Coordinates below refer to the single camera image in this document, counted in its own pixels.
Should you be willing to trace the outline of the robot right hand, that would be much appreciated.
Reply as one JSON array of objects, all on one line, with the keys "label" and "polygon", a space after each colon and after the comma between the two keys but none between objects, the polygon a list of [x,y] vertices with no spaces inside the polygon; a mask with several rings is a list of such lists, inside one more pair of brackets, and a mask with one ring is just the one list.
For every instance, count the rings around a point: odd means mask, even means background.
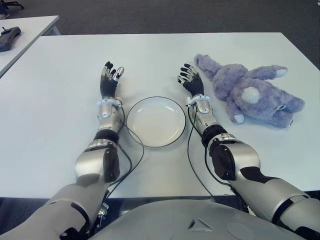
[{"label": "robot right hand", "polygon": [[192,65],[185,63],[180,68],[177,76],[177,82],[180,83],[193,97],[204,95],[204,85],[202,79]]}]

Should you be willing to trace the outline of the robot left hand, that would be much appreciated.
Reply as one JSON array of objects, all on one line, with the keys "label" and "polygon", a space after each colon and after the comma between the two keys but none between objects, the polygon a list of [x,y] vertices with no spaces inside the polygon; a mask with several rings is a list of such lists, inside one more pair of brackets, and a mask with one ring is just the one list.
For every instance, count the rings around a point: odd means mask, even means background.
[{"label": "robot left hand", "polygon": [[114,65],[110,61],[104,65],[100,76],[100,94],[102,99],[115,98],[118,82],[124,71],[124,67],[114,69]]}]

